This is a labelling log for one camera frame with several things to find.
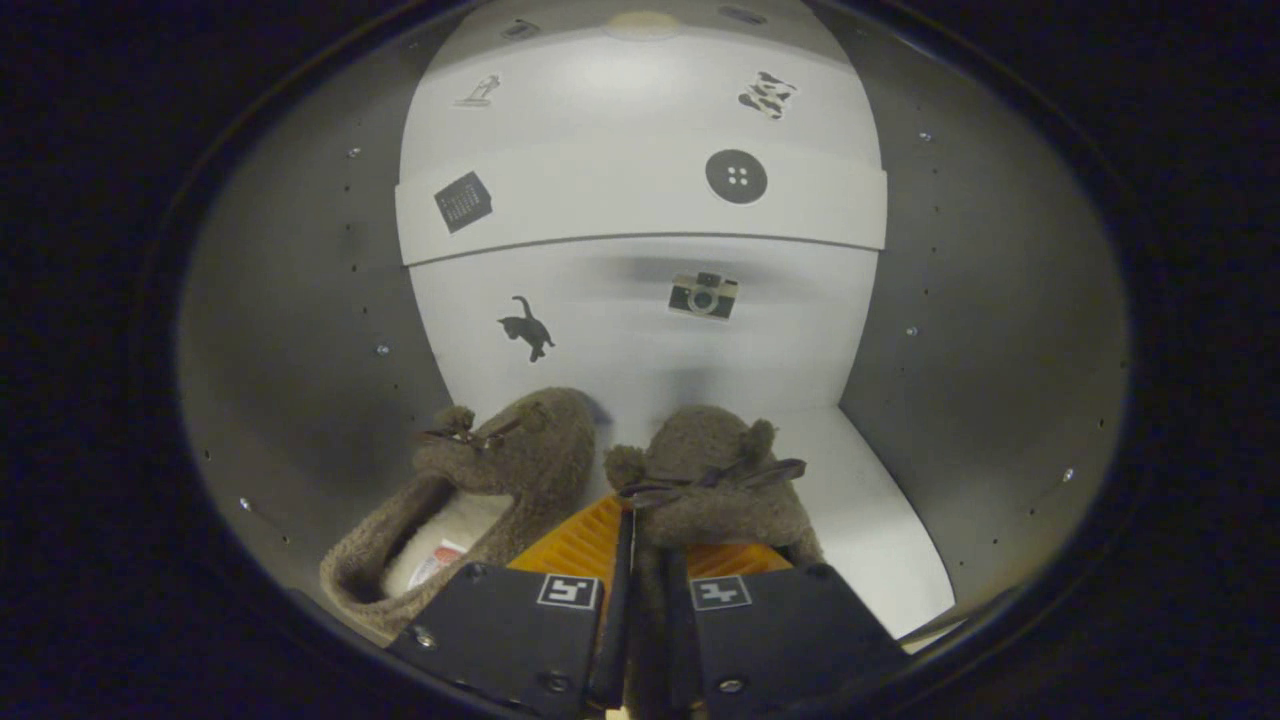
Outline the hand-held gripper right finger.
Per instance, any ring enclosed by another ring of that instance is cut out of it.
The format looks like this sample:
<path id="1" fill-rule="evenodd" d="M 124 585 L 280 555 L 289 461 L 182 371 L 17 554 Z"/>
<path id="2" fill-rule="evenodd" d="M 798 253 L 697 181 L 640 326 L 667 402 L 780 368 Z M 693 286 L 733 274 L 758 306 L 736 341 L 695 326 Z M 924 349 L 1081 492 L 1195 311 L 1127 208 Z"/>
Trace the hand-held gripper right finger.
<path id="1" fill-rule="evenodd" d="M 681 719 L 818 719 L 909 653 L 823 562 L 695 578 L 666 553 L 666 707 Z"/>

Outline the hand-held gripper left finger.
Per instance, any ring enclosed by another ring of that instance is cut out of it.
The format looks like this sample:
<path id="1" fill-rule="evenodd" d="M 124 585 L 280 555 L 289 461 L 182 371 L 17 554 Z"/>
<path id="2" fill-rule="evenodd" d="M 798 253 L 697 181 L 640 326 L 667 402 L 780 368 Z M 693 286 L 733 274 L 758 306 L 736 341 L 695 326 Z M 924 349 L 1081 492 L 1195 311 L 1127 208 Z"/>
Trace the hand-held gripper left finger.
<path id="1" fill-rule="evenodd" d="M 529 719 L 623 703 L 634 514 L 613 496 L 504 566 L 467 562 L 389 644 L 398 660 Z"/>

